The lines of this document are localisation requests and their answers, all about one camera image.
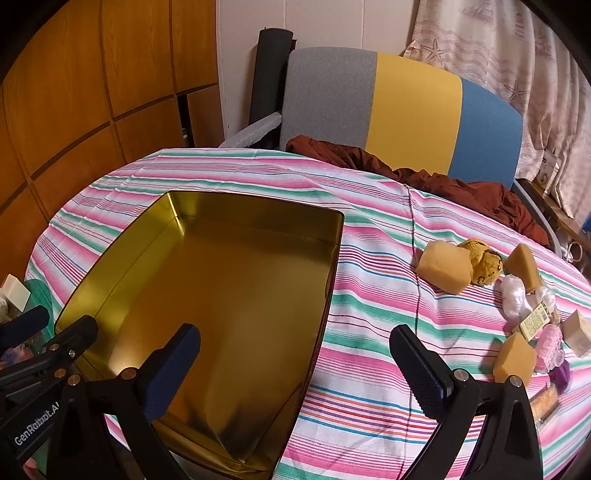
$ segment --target blue gripper pad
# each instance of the blue gripper pad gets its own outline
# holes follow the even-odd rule
[[[139,369],[138,393],[148,421],[166,413],[199,354],[201,336],[185,323],[162,349],[154,351]]]
[[[28,340],[49,323],[49,313],[38,306],[0,325],[0,355]]]
[[[452,371],[446,363],[427,350],[408,325],[398,325],[390,333],[390,354],[425,416],[442,421],[453,391]]]

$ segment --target curtain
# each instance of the curtain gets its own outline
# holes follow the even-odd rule
[[[550,27],[519,0],[421,0],[405,57],[487,88],[523,117],[515,176],[533,180],[544,150],[561,161],[553,196],[591,211],[591,89]]]

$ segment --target black cylinder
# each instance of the black cylinder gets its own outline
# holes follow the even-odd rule
[[[281,109],[293,36],[292,31],[284,28],[259,32],[249,125]]]

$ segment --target screw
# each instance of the screw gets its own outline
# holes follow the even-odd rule
[[[78,375],[78,374],[71,375],[70,378],[68,378],[68,385],[71,385],[73,387],[74,385],[79,384],[80,380],[81,380],[80,375]]]
[[[511,385],[513,385],[514,387],[517,387],[517,388],[519,388],[523,384],[523,382],[521,381],[521,379],[517,375],[511,375],[509,377],[509,382],[511,382]]]
[[[138,374],[138,371],[133,367],[128,367],[120,373],[123,380],[132,380]]]
[[[470,374],[466,372],[463,368],[458,368],[457,370],[453,371],[453,376],[456,377],[460,382],[465,382],[470,378]]]

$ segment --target brown cloth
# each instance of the brown cloth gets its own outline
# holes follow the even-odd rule
[[[465,183],[447,175],[411,168],[392,170],[378,157],[359,147],[336,145],[298,135],[287,142],[288,152],[322,160],[341,168],[377,173],[389,179],[405,183],[417,190],[432,193],[451,202],[467,207],[511,227],[534,242],[548,247],[546,231],[536,223],[521,200],[502,184],[494,181]]]

